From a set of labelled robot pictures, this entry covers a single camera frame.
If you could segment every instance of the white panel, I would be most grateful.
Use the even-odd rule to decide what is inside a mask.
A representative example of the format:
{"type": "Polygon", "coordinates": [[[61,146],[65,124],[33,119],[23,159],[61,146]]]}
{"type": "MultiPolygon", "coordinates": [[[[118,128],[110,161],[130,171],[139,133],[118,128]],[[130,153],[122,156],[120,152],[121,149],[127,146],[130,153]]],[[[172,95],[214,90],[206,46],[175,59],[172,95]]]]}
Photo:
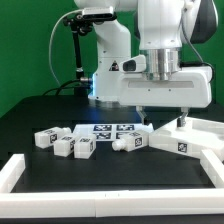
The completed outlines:
{"type": "Polygon", "coordinates": [[[224,166],[212,150],[202,150],[200,163],[216,188],[224,188],[224,166]]]}
{"type": "Polygon", "coordinates": [[[0,218],[95,217],[95,195],[27,193],[0,196],[0,218]]]}
{"type": "Polygon", "coordinates": [[[0,172],[0,193],[10,193],[24,170],[24,155],[14,154],[0,172]]]}
{"type": "Polygon", "coordinates": [[[223,189],[2,194],[0,218],[224,213],[223,189]]]}

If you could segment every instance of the white border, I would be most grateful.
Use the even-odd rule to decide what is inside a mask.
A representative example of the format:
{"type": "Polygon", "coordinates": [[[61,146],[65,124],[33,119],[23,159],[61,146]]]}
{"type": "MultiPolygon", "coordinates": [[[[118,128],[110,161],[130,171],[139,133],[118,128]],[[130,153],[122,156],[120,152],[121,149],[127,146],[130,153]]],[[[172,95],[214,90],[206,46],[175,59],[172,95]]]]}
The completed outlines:
{"type": "MultiPolygon", "coordinates": [[[[201,157],[200,162],[213,183],[219,177],[222,178],[224,168],[213,151],[203,150],[201,157]]],[[[224,213],[224,189],[7,193],[16,184],[24,169],[24,155],[18,154],[13,155],[0,172],[0,218],[224,213]]]]}

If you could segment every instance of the black cable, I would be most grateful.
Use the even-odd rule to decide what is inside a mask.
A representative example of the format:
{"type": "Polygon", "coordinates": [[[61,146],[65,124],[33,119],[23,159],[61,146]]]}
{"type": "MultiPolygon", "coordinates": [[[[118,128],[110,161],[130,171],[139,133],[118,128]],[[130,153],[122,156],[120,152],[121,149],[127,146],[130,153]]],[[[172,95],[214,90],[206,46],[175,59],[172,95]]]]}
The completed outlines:
{"type": "MultiPolygon", "coordinates": [[[[74,89],[76,88],[76,86],[73,86],[73,87],[64,87],[63,89],[74,89]]],[[[54,89],[49,89],[47,90],[45,93],[43,93],[43,96],[46,96],[48,93],[52,92],[52,91],[56,91],[58,90],[59,88],[54,88],[54,89]]]]}
{"type": "Polygon", "coordinates": [[[68,86],[68,85],[70,85],[70,84],[72,84],[72,83],[76,83],[76,82],[80,82],[79,79],[76,79],[76,80],[70,80],[70,81],[65,82],[64,84],[62,84],[62,85],[58,88],[58,90],[57,90],[55,96],[58,96],[59,93],[61,92],[61,90],[62,90],[64,87],[66,87],[66,86],[68,86]]]}

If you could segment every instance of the white cube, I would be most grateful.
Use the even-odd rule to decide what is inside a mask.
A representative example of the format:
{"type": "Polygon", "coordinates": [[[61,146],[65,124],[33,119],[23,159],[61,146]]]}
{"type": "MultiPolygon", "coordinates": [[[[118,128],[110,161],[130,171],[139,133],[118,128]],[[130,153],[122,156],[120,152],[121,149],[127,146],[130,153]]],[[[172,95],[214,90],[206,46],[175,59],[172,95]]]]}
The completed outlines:
{"type": "Polygon", "coordinates": [[[96,135],[88,135],[82,137],[75,144],[74,156],[78,159],[89,159],[94,150],[96,149],[96,135]]]}
{"type": "Polygon", "coordinates": [[[69,134],[57,140],[54,143],[54,155],[63,157],[70,155],[80,137],[79,134],[69,134]]]}

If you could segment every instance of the white block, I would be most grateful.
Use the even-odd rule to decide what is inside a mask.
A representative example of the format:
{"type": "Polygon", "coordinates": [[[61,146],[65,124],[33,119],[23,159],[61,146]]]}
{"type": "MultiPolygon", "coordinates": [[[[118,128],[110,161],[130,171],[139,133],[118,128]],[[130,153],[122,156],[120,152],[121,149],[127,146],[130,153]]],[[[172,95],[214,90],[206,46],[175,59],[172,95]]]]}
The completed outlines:
{"type": "Polygon", "coordinates": [[[79,134],[68,134],[57,140],[54,143],[54,155],[63,157],[70,155],[80,137],[79,134]]]}
{"type": "Polygon", "coordinates": [[[224,166],[212,150],[201,151],[201,166],[216,188],[224,188],[224,166]]]}
{"type": "Polygon", "coordinates": [[[224,189],[0,195],[0,218],[195,214],[224,214],[224,189]]]}
{"type": "Polygon", "coordinates": [[[35,145],[42,149],[47,148],[49,146],[52,146],[56,140],[70,133],[71,133],[70,128],[58,128],[58,127],[37,132],[34,134],[35,145]]]}
{"type": "Polygon", "coordinates": [[[128,191],[102,192],[95,199],[96,217],[129,216],[128,191]]]}
{"type": "Polygon", "coordinates": [[[89,159],[96,149],[96,135],[82,137],[74,146],[74,156],[78,159],[89,159]]]}
{"type": "Polygon", "coordinates": [[[10,193],[24,170],[24,155],[14,154],[0,172],[0,193],[10,193]]]}
{"type": "Polygon", "coordinates": [[[27,193],[0,195],[0,218],[95,217],[95,194],[27,193]]]}
{"type": "Polygon", "coordinates": [[[200,159],[201,150],[211,149],[224,160],[224,124],[186,118],[186,126],[177,128],[177,120],[149,134],[149,146],[200,159]]]}

